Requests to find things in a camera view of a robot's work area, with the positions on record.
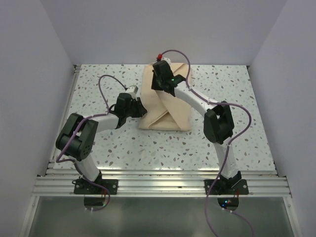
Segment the beige cloth wrap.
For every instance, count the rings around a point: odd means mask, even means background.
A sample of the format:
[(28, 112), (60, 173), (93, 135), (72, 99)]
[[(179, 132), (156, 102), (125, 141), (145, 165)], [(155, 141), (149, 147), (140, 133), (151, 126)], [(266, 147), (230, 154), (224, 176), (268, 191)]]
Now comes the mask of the beige cloth wrap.
[(191, 106), (164, 91), (151, 89), (153, 65), (144, 68), (140, 98), (147, 113), (139, 122), (140, 129), (190, 131)]

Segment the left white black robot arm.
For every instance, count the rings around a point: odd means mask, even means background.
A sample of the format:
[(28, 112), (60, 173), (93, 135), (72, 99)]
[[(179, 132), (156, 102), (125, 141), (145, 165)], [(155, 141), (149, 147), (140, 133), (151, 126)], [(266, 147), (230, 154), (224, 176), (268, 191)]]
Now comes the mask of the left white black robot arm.
[(86, 180), (85, 188), (92, 194), (99, 193), (103, 187), (100, 180), (101, 171), (90, 155), (96, 134), (119, 129), (126, 123), (127, 118), (141, 118), (146, 113), (140, 97), (131, 93), (120, 93), (114, 109), (104, 114), (84, 117), (72, 113), (55, 142), (56, 149), (61, 152), (56, 162), (72, 162), (80, 177)]

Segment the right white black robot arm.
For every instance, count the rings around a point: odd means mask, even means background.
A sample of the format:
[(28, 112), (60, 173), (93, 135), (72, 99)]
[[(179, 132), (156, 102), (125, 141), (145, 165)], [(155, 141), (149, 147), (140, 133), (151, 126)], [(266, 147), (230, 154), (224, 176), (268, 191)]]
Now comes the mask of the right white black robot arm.
[(182, 75), (174, 75), (170, 65), (164, 60), (153, 64), (151, 88), (186, 102), (203, 116), (204, 136), (214, 145), (220, 164), (220, 188), (226, 194), (235, 191), (241, 180), (241, 172), (229, 144), (235, 127), (230, 106), (224, 101), (219, 103), (203, 98), (202, 94), (193, 93), (186, 79)]

